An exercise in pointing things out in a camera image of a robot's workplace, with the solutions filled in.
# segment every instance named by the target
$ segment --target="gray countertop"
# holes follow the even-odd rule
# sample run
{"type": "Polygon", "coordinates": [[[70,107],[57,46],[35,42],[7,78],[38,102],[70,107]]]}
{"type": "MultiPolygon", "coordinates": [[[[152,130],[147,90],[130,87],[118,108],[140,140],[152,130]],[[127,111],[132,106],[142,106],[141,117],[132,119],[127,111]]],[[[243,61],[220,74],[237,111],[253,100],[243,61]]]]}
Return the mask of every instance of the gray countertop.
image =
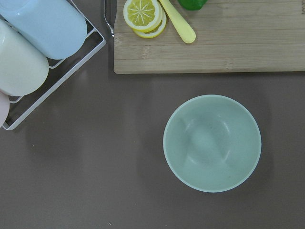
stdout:
{"type": "Polygon", "coordinates": [[[1,229],[304,228],[304,73],[116,75],[102,1],[75,2],[108,43],[0,129],[1,229]],[[170,115],[203,94],[237,100],[261,130],[256,170],[223,193],[186,186],[163,154],[170,115]]]}

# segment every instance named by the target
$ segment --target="wooden cutting board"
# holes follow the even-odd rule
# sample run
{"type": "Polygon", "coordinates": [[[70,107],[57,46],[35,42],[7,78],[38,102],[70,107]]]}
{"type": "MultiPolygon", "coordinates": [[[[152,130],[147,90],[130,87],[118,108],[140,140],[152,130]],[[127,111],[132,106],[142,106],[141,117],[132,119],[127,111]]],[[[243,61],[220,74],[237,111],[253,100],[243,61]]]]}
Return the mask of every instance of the wooden cutting board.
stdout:
{"type": "Polygon", "coordinates": [[[117,0],[116,73],[305,71],[305,0],[208,0],[198,11],[171,3],[195,30],[194,43],[169,20],[160,36],[138,37],[117,0]]]}

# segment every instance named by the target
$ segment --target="lemon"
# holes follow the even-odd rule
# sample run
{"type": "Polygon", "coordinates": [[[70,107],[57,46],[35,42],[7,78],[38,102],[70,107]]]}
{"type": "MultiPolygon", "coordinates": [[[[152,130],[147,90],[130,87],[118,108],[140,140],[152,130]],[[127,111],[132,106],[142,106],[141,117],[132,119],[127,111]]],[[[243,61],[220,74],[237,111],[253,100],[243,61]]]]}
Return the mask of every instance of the lemon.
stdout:
{"type": "Polygon", "coordinates": [[[162,8],[157,0],[127,0],[123,15],[133,30],[148,32],[160,24],[162,8]]]}
{"type": "Polygon", "coordinates": [[[166,26],[166,14],[165,14],[164,10],[162,9],[162,20],[161,20],[161,23],[157,26],[157,28],[155,28],[154,30],[149,31],[149,32],[140,32],[137,30],[133,30],[133,31],[139,37],[153,38],[153,37],[160,35],[163,32],[165,26],[166,26]]]}

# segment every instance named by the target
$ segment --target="blue cup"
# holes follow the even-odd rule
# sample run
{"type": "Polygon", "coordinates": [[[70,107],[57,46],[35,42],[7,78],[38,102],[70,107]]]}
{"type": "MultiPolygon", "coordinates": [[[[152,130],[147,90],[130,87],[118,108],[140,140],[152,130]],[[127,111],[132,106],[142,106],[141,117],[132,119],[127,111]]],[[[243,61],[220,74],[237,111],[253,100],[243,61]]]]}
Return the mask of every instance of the blue cup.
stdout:
{"type": "Polygon", "coordinates": [[[261,135],[240,103],[203,95],[173,113],[163,148],[170,169],[183,183],[199,191],[223,192],[252,174],[261,153],[261,135]]]}
{"type": "Polygon", "coordinates": [[[0,14],[51,59],[73,55],[87,36],[85,18],[66,0],[0,0],[0,14]]]}

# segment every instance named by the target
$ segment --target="dish rack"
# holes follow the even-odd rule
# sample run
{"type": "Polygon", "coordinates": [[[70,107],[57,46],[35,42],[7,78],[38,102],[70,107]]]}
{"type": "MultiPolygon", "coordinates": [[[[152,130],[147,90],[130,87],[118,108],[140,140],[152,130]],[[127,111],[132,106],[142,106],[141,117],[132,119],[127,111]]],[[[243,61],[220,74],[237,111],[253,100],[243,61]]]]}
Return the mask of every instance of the dish rack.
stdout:
{"type": "Polygon", "coordinates": [[[83,66],[94,54],[105,46],[106,40],[87,17],[77,8],[72,0],[67,0],[87,22],[87,37],[83,46],[71,57],[62,60],[48,59],[49,74],[43,85],[31,94],[10,98],[10,111],[2,127],[15,129],[32,113],[49,95],[51,95],[74,72],[83,66]]]}

